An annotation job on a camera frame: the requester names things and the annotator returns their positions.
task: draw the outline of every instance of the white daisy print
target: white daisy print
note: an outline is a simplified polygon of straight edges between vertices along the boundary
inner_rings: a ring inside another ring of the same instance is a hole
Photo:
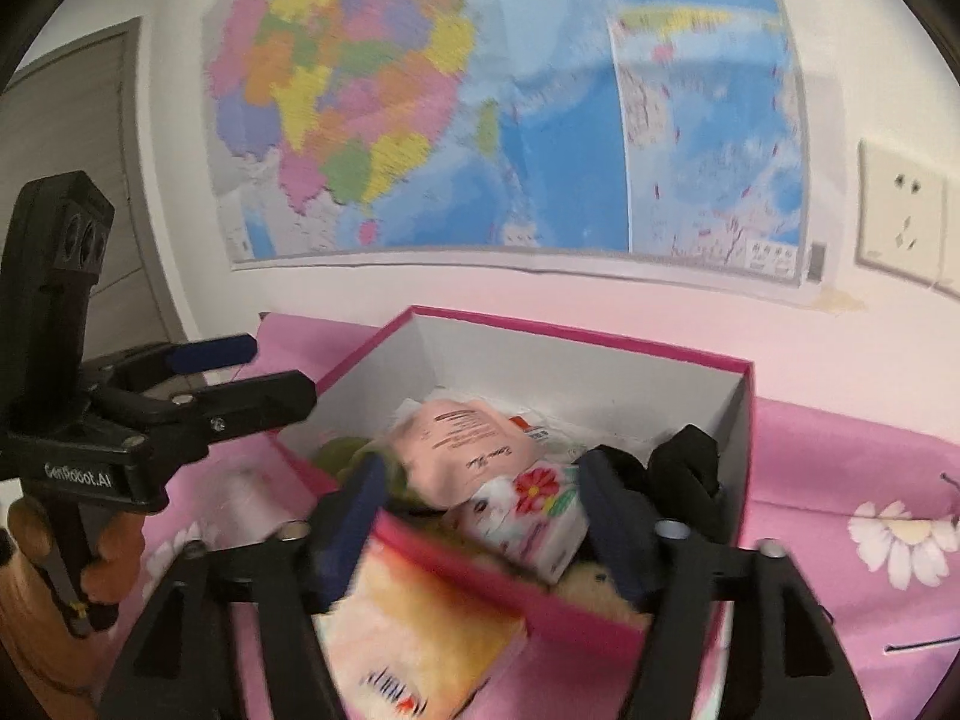
[[[174,562],[174,557],[179,555],[179,551],[184,549],[184,544],[190,541],[203,541],[210,549],[216,546],[220,531],[215,525],[208,522],[194,522],[189,528],[179,531],[171,541],[165,541],[157,547],[157,550],[147,557],[144,568],[147,571],[147,583],[143,586],[143,600],[147,600],[154,593],[155,588],[160,584],[163,575]]]
[[[874,504],[865,503],[847,527],[860,559],[871,571],[886,563],[890,584],[899,590],[906,590],[913,577],[927,587],[939,587],[950,575],[944,552],[956,552],[960,546],[957,528],[949,519],[913,519],[902,501],[880,514]]]

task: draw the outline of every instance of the outlet faceplate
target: outlet faceplate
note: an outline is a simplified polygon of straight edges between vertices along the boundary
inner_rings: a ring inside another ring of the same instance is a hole
[[[937,288],[960,296],[960,182],[947,183],[947,218],[944,224],[944,264]]]
[[[857,259],[933,284],[940,275],[946,191],[938,172],[862,141]]]

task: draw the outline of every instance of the white wall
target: white wall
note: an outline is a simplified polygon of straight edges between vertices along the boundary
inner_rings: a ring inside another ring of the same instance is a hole
[[[106,1],[144,9],[146,0],[75,0],[41,35],[40,50],[52,45],[47,39],[64,42],[62,32],[104,25],[91,14],[102,18],[99,2]],[[260,311],[368,323],[385,322],[410,303],[516,314],[750,358],[762,395],[960,440],[953,418],[960,405],[960,303],[853,266],[855,181],[844,209],[847,245],[837,286],[864,311],[828,314],[700,290],[486,269],[230,271],[203,141],[200,16],[213,1],[156,0],[151,45],[141,55],[149,61],[139,103],[148,201],[192,336],[253,330]],[[906,145],[943,170],[960,164],[960,87],[905,6],[819,1],[839,52],[851,173],[863,136]],[[83,4],[85,15],[71,13],[73,4]],[[799,50],[803,61],[809,47]]]

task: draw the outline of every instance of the pink box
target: pink box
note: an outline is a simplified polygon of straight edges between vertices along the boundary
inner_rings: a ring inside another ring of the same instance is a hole
[[[752,364],[662,343],[522,319],[414,306],[318,382],[310,418],[278,443],[315,493],[330,481],[296,458],[331,434],[373,436],[404,399],[443,386],[536,410],[651,448],[686,424],[717,438],[731,543],[749,483]],[[632,664],[642,634],[464,560],[382,514],[376,534],[465,589],[521,611],[531,634]]]

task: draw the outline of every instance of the door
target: door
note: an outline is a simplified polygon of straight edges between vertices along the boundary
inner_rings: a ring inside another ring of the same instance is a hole
[[[123,29],[91,36],[27,67],[0,95],[0,242],[17,194],[35,178],[85,170],[113,204],[103,272],[90,300],[88,359],[151,341],[179,341],[182,333],[175,316],[161,315],[157,294],[164,295],[166,284],[145,258],[152,246],[149,225],[134,224],[137,211],[146,215],[131,205],[130,186],[139,186],[140,177],[128,175],[125,127],[136,132],[125,118],[133,108],[125,103],[133,83],[125,62],[136,57],[131,41],[136,45],[136,32]]]

